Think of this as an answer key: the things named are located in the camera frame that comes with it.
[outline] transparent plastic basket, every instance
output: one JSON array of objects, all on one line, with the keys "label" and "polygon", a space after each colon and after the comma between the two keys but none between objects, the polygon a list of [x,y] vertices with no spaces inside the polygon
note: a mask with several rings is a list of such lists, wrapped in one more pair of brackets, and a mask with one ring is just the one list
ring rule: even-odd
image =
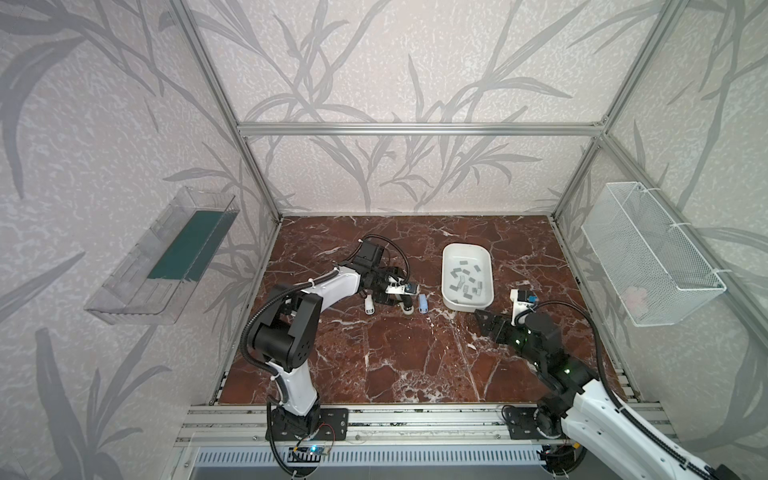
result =
[{"label": "transparent plastic basket", "polygon": [[[158,262],[200,211],[219,212],[195,238],[175,275],[153,275]],[[240,212],[232,194],[200,192],[182,187],[118,268],[91,296],[85,309],[110,324],[170,325],[176,323],[223,236]]]},{"label": "transparent plastic basket", "polygon": [[637,326],[678,323],[726,289],[643,184],[606,184],[581,229]]}]

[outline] robotic arm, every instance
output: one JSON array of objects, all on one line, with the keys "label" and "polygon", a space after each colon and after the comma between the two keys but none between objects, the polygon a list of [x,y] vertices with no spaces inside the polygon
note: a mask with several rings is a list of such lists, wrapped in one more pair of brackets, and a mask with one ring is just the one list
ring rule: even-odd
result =
[{"label": "robotic arm", "polygon": [[[712,468],[649,422],[635,414],[608,385],[600,337],[590,316],[577,306],[560,301],[536,303],[527,291],[512,290],[512,316],[475,312],[482,334],[508,344],[536,368],[536,375],[551,394],[538,402],[536,429],[545,438],[562,434],[592,451],[624,480],[738,480],[725,465]],[[564,305],[577,310],[594,333],[598,373],[568,355],[559,328],[539,307]],[[507,422],[521,421],[512,406]]]},{"label": "robotic arm", "polygon": [[[407,272],[397,266],[383,266],[382,245],[390,243],[402,255]],[[278,284],[268,300],[251,317],[240,337],[240,354],[252,365],[266,370],[277,382],[280,401],[276,417],[298,439],[315,433],[319,427],[320,403],[312,384],[307,360],[315,343],[322,311],[342,298],[357,293],[366,296],[366,313],[373,313],[373,302],[399,304],[406,314],[413,313],[413,296],[419,286],[410,283],[406,255],[391,240],[366,235],[355,252],[318,279],[299,285]],[[291,323],[283,316],[292,318]],[[249,349],[259,354],[254,357]]]}]

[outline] teal mat in bin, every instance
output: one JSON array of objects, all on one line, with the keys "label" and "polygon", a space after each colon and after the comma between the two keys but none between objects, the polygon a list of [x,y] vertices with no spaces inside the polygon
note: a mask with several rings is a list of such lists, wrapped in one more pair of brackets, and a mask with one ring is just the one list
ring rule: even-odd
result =
[{"label": "teal mat in bin", "polygon": [[237,212],[195,212],[147,278],[199,282]]}]

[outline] leaf pattern wallpaper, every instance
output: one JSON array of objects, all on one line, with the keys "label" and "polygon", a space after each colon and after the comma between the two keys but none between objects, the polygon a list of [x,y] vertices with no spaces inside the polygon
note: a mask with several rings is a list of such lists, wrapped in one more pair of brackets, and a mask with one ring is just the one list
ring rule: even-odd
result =
[{"label": "leaf pattern wallpaper", "polygon": [[[1,0],[0,31],[0,478],[156,478],[274,222],[165,2]],[[241,208],[182,317],[86,313],[181,186]]]},{"label": "leaf pattern wallpaper", "polygon": [[[660,9],[599,0],[189,3],[237,117],[252,122],[599,121]],[[295,214],[547,213],[587,142],[250,138],[281,210]]]},{"label": "leaf pattern wallpaper", "polygon": [[[689,2],[611,131],[764,306],[767,8],[765,1]],[[560,219],[616,350],[634,386],[662,401],[687,448],[742,478],[762,478],[765,347],[722,300],[675,326],[637,328],[586,244],[580,227],[591,203],[606,181],[623,180],[601,154]]]}]

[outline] brown marble surface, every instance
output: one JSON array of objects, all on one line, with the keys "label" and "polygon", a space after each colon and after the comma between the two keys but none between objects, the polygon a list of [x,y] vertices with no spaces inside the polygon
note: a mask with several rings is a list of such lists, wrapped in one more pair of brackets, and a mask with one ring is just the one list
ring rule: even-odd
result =
[{"label": "brown marble surface", "polygon": [[[313,382],[323,403],[535,402],[547,389],[533,366],[507,346],[480,336],[469,313],[448,310],[440,293],[442,249],[476,243],[493,260],[494,302],[508,312],[509,290],[534,290],[540,300],[583,306],[574,277],[546,217],[288,217],[283,222],[255,307],[277,282],[318,277],[348,256],[366,233],[391,238],[409,256],[411,280],[421,285],[429,312],[405,316],[397,306],[376,305],[365,314],[359,296],[323,312],[310,357]],[[401,259],[392,250],[392,265]],[[568,352],[593,368],[594,341],[588,324],[571,310],[547,311],[562,328]],[[613,366],[607,363],[614,390]],[[220,402],[264,403],[267,374],[237,357]]]}]

